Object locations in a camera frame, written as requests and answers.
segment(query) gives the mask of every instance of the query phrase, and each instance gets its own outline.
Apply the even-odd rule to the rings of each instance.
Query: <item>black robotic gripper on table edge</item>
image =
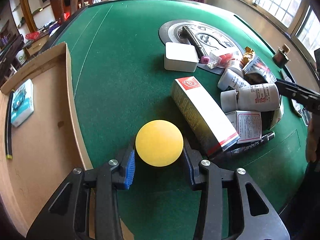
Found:
[[[89,202],[96,189],[95,239],[123,240],[116,191],[123,188],[127,156],[134,139],[119,153],[117,164],[103,164],[83,171],[75,168],[60,184],[31,225],[27,240],[89,240]],[[192,150],[184,138],[180,156],[188,184],[201,190],[193,240],[222,237],[223,188],[228,189],[229,236],[227,240],[287,240],[288,231],[260,188],[242,168],[220,169]]]

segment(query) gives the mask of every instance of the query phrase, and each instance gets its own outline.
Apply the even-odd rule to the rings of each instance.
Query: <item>marker with pink cap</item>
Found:
[[[210,57],[205,52],[204,47],[198,41],[198,39],[193,34],[193,32],[189,29],[188,26],[182,26],[182,31],[187,35],[187,39],[190,42],[190,44],[195,46],[196,52],[197,52],[198,57],[199,57],[199,62],[201,64],[208,64],[209,61],[210,61]]]

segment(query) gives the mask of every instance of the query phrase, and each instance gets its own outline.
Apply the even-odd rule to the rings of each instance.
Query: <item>hand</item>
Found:
[[[316,150],[318,146],[319,137],[316,136],[313,119],[310,120],[308,125],[307,145],[306,145],[306,160],[307,162],[315,162],[317,159]]]

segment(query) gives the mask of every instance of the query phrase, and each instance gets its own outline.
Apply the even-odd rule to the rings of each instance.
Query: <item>teal tissue package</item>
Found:
[[[11,106],[12,125],[18,127],[33,111],[33,83],[31,79],[28,79],[13,93]]]

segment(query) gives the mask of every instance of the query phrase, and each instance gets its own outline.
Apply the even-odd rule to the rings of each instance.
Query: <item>red and white box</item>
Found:
[[[225,151],[239,139],[232,123],[195,77],[175,79],[171,96],[208,156]]]
[[[261,113],[257,111],[233,111],[226,116],[233,124],[240,139],[237,143],[255,142],[261,140]]]

